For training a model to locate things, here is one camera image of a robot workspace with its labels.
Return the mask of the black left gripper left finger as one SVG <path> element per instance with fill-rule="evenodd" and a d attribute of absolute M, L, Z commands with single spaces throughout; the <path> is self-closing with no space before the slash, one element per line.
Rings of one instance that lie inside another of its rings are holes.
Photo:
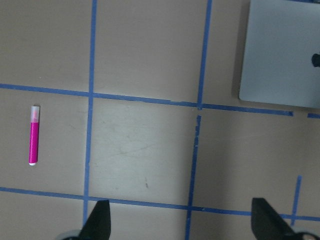
<path fill-rule="evenodd" d="M 108 240 L 111 236 L 111 212 L 108 200 L 99 200 L 80 231 L 80 240 Z"/>

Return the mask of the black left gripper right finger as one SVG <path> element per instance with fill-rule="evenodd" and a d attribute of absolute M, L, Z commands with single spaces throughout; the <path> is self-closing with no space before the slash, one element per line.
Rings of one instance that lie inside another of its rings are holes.
<path fill-rule="evenodd" d="M 257 240 L 300 239 L 300 234 L 295 233 L 264 198 L 252 199 L 251 230 Z"/>

